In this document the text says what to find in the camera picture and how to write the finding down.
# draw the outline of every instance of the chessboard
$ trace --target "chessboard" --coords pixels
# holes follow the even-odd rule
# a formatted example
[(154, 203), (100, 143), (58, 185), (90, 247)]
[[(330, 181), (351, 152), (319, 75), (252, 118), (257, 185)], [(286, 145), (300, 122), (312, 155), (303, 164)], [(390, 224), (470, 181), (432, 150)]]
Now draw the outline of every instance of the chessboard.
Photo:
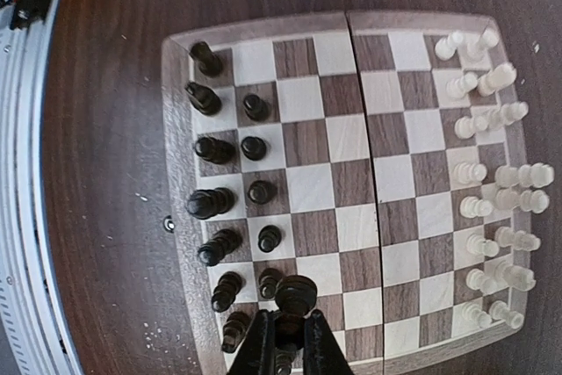
[[(494, 210), (467, 219), (467, 196), (493, 200), (494, 172), (526, 163), (521, 122), (459, 139), (454, 124), (517, 100), (513, 85), (490, 97), (476, 90), (456, 100), (448, 81), (466, 72), (483, 75), (508, 61), (503, 43), (481, 61), (462, 49), (436, 57), (443, 36), (460, 31), (477, 40), (488, 17), (422, 12), (350, 12), (250, 21), (169, 37), (162, 48), (165, 141), (177, 251), (185, 297), (204, 375), (226, 373), (235, 354), (220, 351), (222, 326), (235, 311), (276, 309), (258, 294), (258, 278), (274, 268), (318, 286), (317, 308), (327, 317), (356, 375), (404, 373), (465, 354), (514, 334), (503, 321), (479, 328), (463, 305), (487, 311), (496, 300), (524, 314), (526, 292), (505, 284), (488, 295), (469, 289), (473, 269), (493, 274), (503, 261), (529, 268), (530, 254), (501, 249), (498, 256), (466, 250), (471, 234), (494, 238), (499, 227), (530, 231), (527, 213)], [(189, 55), (206, 41), (222, 60), (219, 77), (204, 76)], [(222, 108), (197, 112), (185, 93), (189, 81), (214, 90)], [(270, 106), (256, 122), (242, 100), (257, 94)], [(236, 146), (235, 158), (217, 165), (193, 152), (201, 136)], [(267, 155), (240, 153), (248, 136), (263, 139)], [(488, 176), (459, 184), (452, 170), (481, 162)], [(265, 180), (277, 195), (265, 205), (249, 201), (249, 186)], [(195, 220), (186, 210), (196, 189), (227, 187), (236, 196), (227, 213)], [(283, 233), (270, 253), (257, 247), (260, 230)], [(241, 246), (205, 267), (197, 250), (221, 229)], [(227, 271), (244, 280), (235, 303), (216, 314), (211, 295)], [(301, 361), (293, 372), (302, 372)]]

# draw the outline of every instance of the black chess piece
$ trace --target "black chess piece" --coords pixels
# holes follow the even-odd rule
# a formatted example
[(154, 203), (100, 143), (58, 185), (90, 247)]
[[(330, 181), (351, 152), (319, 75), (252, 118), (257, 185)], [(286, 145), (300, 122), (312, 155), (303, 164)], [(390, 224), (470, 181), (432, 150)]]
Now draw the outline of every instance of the black chess piece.
[(219, 96), (209, 87), (200, 83), (190, 82), (185, 86), (191, 104), (205, 116), (212, 116), (220, 112), (222, 102)]
[(217, 140), (211, 136), (199, 138), (193, 149), (198, 157), (213, 164), (229, 162), (236, 154), (236, 150), (231, 143)]
[(248, 188), (248, 198), (260, 206), (270, 202), (277, 194), (277, 188), (271, 182), (256, 180)]
[(275, 298), (275, 292), (277, 290), (277, 283), (281, 281), (283, 275), (274, 268), (266, 268), (260, 274), (257, 282), (259, 284), (259, 292), (264, 299)]
[(228, 188), (197, 190), (187, 201), (187, 212), (196, 219), (207, 220), (227, 213), (235, 202), (236, 197)]
[(262, 160), (267, 153), (265, 141), (256, 136), (247, 136), (240, 144), (242, 153), (253, 162)]
[(199, 261), (207, 267), (214, 267), (226, 255), (232, 254), (242, 245), (242, 238), (234, 230), (223, 228), (214, 234), (197, 251)]
[(211, 305), (217, 313), (225, 312), (236, 300), (236, 295), (242, 289), (243, 280), (235, 272), (229, 271), (222, 275), (213, 290)]
[(260, 230), (260, 234), (257, 236), (257, 247), (263, 253), (269, 254), (279, 246), (282, 239), (281, 230), (277, 226), (266, 226)]
[(228, 316), (222, 327), (222, 351), (234, 353), (238, 349), (248, 332), (250, 322), (252, 320), (244, 312), (233, 312)]
[(270, 116), (270, 107), (256, 94), (248, 94), (242, 100), (246, 115), (256, 122), (262, 122)]

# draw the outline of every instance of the white pawn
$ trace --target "white pawn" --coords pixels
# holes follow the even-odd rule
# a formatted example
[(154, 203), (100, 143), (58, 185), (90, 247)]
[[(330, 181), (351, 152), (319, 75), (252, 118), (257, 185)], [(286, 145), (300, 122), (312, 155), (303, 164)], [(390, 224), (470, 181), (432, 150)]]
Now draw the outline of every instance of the white pawn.
[(436, 56), (442, 61), (448, 61), (451, 57), (455, 55), (459, 46), (465, 43), (465, 36), (459, 32), (455, 31), (443, 37), (436, 44)]
[(480, 305), (474, 302), (463, 304), (461, 314), (468, 321), (474, 322), (479, 328), (488, 328), (492, 325), (492, 317), (482, 310)]
[(523, 191), (519, 197), (519, 204), (524, 211), (540, 214), (551, 203), (549, 196), (544, 191)]
[(525, 322), (525, 317), (517, 311), (509, 310), (508, 304), (501, 300), (496, 300), (490, 306), (490, 316), (495, 320), (502, 320), (512, 329), (519, 329)]
[(460, 203), (460, 213), (467, 219), (486, 217), (492, 213), (494, 206), (486, 199), (477, 197), (466, 197)]
[(500, 37), (496, 31), (487, 28), (473, 43), (466, 46), (466, 53), (471, 61), (481, 61), (484, 59), (484, 53), (500, 43)]
[(496, 69), (492, 69), (478, 80), (478, 91), (482, 97), (488, 97), (497, 90), (503, 90), (517, 78), (517, 71), (509, 62), (502, 63)]
[(496, 256), (500, 253), (500, 245), (481, 234), (474, 233), (466, 241), (466, 250), (473, 255)]
[(473, 137), (475, 133), (483, 132), (487, 129), (488, 121), (484, 116), (463, 117), (455, 122), (455, 134), (461, 140), (467, 140)]
[(488, 169), (480, 163), (460, 162), (453, 169), (453, 176), (460, 184), (482, 182), (487, 174)]
[(513, 210), (519, 203), (519, 194), (513, 189), (500, 189), (494, 197), (494, 204), (498, 210)]
[(467, 72), (457, 79), (447, 82), (446, 89), (449, 97), (459, 100), (478, 86), (478, 77), (474, 72)]
[(494, 239), (502, 248), (511, 246), (514, 250), (532, 252), (541, 247), (541, 240), (524, 230), (515, 231), (511, 227), (500, 227), (495, 231)]

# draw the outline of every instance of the chess piece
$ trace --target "chess piece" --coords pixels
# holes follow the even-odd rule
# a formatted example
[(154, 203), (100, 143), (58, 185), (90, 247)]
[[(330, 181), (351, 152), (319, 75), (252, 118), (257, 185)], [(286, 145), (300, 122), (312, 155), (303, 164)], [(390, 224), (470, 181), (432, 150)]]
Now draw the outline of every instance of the chess piece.
[(204, 41), (198, 41), (191, 46), (190, 56), (203, 75), (213, 78), (219, 76), (222, 72), (223, 67), (220, 57), (213, 53)]
[(270, 107), (256, 94), (248, 94), (242, 103), (246, 115), (256, 122), (263, 122), (270, 116)]
[(497, 32), (491, 28), (487, 28), (480, 37), (473, 43), (466, 46), (466, 55), (470, 61), (481, 61), (484, 54), (490, 48), (496, 47), (500, 43), (500, 37)]
[(500, 253), (497, 242), (486, 239), (481, 234), (471, 234), (466, 241), (466, 249), (473, 255), (496, 256)]
[(465, 97), (466, 94), (478, 86), (478, 77), (474, 72), (467, 72), (465, 75), (448, 81), (446, 87), (447, 95), (456, 100)]
[(260, 206), (270, 202), (277, 195), (277, 188), (266, 180), (256, 180), (248, 188), (248, 198)]
[(494, 206), (486, 199), (478, 199), (477, 197), (466, 197), (460, 203), (460, 213), (467, 219), (476, 217), (486, 217), (492, 213)]
[(484, 312), (477, 303), (464, 303), (461, 312), (465, 319), (474, 322), (479, 328), (488, 328), (492, 325), (492, 317)]
[(453, 177), (460, 184), (472, 184), (482, 182), (488, 173), (484, 164), (460, 162), (453, 169)]
[(213, 311), (220, 314), (228, 310), (236, 300), (236, 295), (240, 293), (242, 285), (242, 277), (238, 274), (232, 271), (224, 273), (213, 290), (211, 297)]
[(541, 240), (534, 234), (524, 230), (515, 231), (511, 227), (500, 227), (495, 231), (494, 239), (502, 248), (508, 246), (513, 250), (525, 250), (532, 252), (541, 247)]
[(494, 277), (498, 281), (504, 281), (508, 286), (521, 292), (528, 292), (535, 287), (535, 273), (528, 268), (513, 265), (507, 261), (502, 261), (495, 269)]
[(277, 291), (277, 284), (281, 281), (283, 275), (273, 268), (263, 270), (258, 278), (259, 292), (264, 299), (274, 299)]
[(478, 80), (478, 91), (482, 97), (488, 97), (498, 90), (503, 90), (517, 78), (517, 71), (509, 62), (502, 63), (496, 69), (492, 69)]
[(244, 312), (233, 312), (228, 316), (227, 322), (222, 327), (222, 345), (221, 349), (225, 353), (234, 353), (246, 333), (249, 324), (252, 322), (249, 316)]
[(244, 156), (252, 162), (262, 160), (267, 154), (265, 141), (256, 136), (247, 136), (244, 138), (240, 147)]
[(223, 228), (204, 243), (197, 251), (199, 261), (207, 267), (214, 267), (226, 255), (232, 254), (242, 245), (242, 238), (234, 230)]
[(436, 56), (442, 61), (451, 59), (457, 49), (465, 43), (465, 36), (460, 31), (455, 31), (443, 37), (436, 43)]
[(519, 197), (519, 204), (522, 210), (540, 214), (548, 208), (551, 203), (549, 196), (544, 191), (523, 191)]
[(473, 137), (475, 133), (486, 131), (487, 129), (488, 121), (484, 116), (463, 117), (455, 122), (455, 134), (461, 140), (467, 140)]
[(236, 198), (228, 188), (194, 191), (187, 201), (187, 212), (199, 220), (207, 220), (232, 209)]
[(209, 87), (199, 83), (190, 82), (185, 86), (191, 105), (205, 116), (212, 116), (220, 112), (222, 102), (219, 96)]
[(493, 278), (478, 269), (471, 270), (466, 275), (466, 286), (472, 290), (480, 290), (484, 294), (492, 294), (498, 288), (498, 284)]
[(512, 329), (519, 329), (525, 322), (525, 317), (517, 311), (509, 310), (508, 304), (501, 300), (496, 300), (490, 306), (490, 316), (495, 320), (502, 320)]
[(236, 154), (232, 144), (210, 136), (199, 138), (197, 142), (195, 142), (193, 149), (197, 157), (206, 162), (212, 162), (213, 164), (229, 162)]

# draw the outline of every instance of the white chess piece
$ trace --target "white chess piece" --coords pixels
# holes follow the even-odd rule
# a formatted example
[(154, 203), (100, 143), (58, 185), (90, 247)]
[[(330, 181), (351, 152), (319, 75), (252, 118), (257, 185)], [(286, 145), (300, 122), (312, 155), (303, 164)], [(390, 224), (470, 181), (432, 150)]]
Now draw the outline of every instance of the white chess piece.
[(474, 233), (466, 241), (466, 250), (473, 255), (496, 256), (500, 253), (500, 245), (482, 234)]
[(479, 162), (460, 162), (453, 169), (453, 177), (460, 184), (482, 182), (488, 173), (484, 164)]
[(469, 302), (463, 304), (461, 314), (468, 321), (474, 322), (479, 328), (488, 328), (492, 325), (492, 317), (482, 310), (479, 304)]
[(500, 227), (495, 231), (494, 239), (502, 248), (511, 246), (514, 250), (532, 252), (541, 247), (541, 240), (524, 230), (515, 231), (511, 227)]
[(471, 61), (481, 61), (484, 53), (490, 48), (496, 47), (500, 43), (497, 32), (487, 28), (480, 37), (473, 43), (466, 46), (466, 54)]
[(490, 306), (490, 316), (495, 320), (502, 320), (512, 329), (519, 329), (525, 322), (525, 317), (517, 311), (509, 310), (506, 302), (496, 300)]
[(492, 69), (478, 80), (478, 91), (482, 97), (488, 97), (497, 90), (503, 90), (517, 78), (517, 71), (509, 62), (502, 63), (496, 69)]
[(459, 100), (478, 86), (478, 77), (474, 72), (467, 72), (459, 78), (447, 82), (447, 95)]
[(528, 268), (502, 261), (495, 269), (494, 277), (498, 281), (505, 281), (508, 286), (521, 292), (528, 292), (537, 285), (535, 273)]
[(484, 116), (463, 117), (455, 122), (455, 134), (461, 140), (467, 140), (473, 137), (475, 133), (483, 132), (487, 129), (488, 121)]
[(519, 205), (524, 211), (540, 214), (551, 203), (549, 196), (544, 191), (523, 191), (519, 197)]
[(465, 36), (460, 31), (455, 31), (443, 37), (436, 43), (436, 56), (442, 61), (448, 61), (455, 55), (459, 46), (465, 43)]

